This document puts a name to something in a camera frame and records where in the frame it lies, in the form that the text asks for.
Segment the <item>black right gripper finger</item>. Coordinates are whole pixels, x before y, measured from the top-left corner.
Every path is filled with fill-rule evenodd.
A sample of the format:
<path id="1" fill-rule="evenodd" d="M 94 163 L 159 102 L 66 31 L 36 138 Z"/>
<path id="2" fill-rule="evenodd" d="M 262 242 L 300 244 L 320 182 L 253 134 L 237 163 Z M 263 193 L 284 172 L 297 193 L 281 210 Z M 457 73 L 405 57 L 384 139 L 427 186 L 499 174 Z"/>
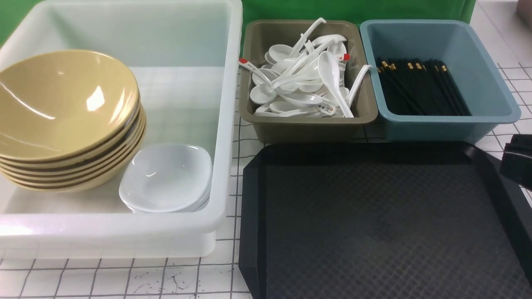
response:
<path id="1" fill-rule="evenodd" d="M 528 189 L 532 189 L 532 135 L 516 134 L 504 146 L 500 174 Z"/>

